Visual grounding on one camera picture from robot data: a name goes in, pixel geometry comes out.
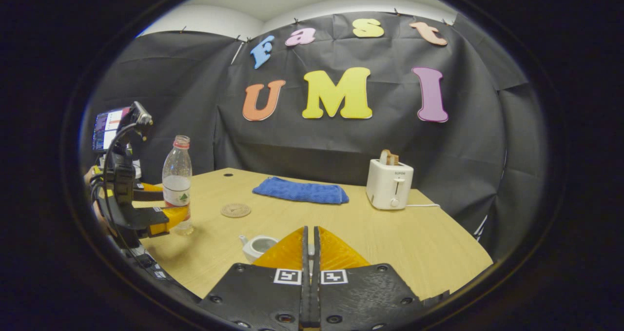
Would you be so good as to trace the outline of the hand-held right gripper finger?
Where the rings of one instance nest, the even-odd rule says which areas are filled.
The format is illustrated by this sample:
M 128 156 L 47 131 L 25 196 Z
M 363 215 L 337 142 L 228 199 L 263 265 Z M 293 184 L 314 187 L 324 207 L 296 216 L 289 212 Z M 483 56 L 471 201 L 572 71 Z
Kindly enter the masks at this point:
M 323 269 L 330 257 L 325 229 L 314 229 L 312 306 L 321 331 L 392 331 L 410 324 L 427 310 L 390 264 Z
M 232 264 L 198 306 L 234 330 L 302 331 L 311 286 L 308 231 L 296 231 L 299 269 Z

